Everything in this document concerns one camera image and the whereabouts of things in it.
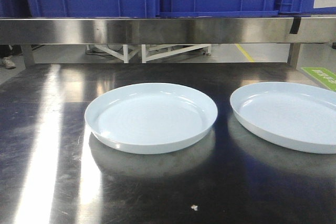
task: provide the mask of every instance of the yellow floor line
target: yellow floor line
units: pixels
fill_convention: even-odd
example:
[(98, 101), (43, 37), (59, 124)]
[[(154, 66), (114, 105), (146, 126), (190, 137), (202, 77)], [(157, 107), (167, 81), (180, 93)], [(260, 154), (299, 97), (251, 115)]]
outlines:
[(251, 57), (251, 55), (248, 54), (247, 51), (245, 51), (244, 48), (242, 48), (242, 46), (240, 44), (235, 44), (236, 47), (238, 48), (238, 50), (240, 52), (242, 52), (242, 54), (246, 57), (246, 59), (249, 61), (249, 62), (255, 62), (255, 60)]

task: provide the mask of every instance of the steel shelf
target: steel shelf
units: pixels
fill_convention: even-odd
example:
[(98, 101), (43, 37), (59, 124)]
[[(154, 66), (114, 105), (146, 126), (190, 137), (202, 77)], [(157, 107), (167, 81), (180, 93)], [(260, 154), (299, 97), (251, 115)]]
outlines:
[(336, 41), (336, 15), (274, 18), (2, 18), (0, 44), (204, 44)]

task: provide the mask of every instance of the stainless steel table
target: stainless steel table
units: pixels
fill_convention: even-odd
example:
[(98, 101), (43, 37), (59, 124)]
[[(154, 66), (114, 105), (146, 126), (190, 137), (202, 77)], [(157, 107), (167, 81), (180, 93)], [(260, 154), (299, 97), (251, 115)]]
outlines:
[[(275, 146), (232, 116), (230, 94), (260, 81), (314, 85), (286, 63), (29, 67), (0, 86), (0, 223), (336, 223), (336, 155)], [(101, 144), (86, 106), (140, 82), (208, 94), (211, 133), (162, 155)]]

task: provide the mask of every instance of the black tape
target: black tape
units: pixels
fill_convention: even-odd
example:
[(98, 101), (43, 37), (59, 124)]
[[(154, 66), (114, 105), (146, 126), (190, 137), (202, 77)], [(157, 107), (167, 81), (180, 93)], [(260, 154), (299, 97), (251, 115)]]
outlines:
[(293, 19), (292, 27), (290, 28), (290, 34), (298, 34), (299, 28), (301, 24), (301, 17), (295, 17)]

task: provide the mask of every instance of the table leg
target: table leg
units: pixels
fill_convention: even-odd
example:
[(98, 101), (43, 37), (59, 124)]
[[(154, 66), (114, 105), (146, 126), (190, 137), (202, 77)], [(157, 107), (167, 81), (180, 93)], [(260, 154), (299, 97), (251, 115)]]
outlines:
[(25, 66), (29, 67), (35, 64), (33, 50), (31, 45), (21, 45), (22, 55), (25, 61)]
[(296, 68), (300, 54), (301, 43), (291, 43), (287, 63)]

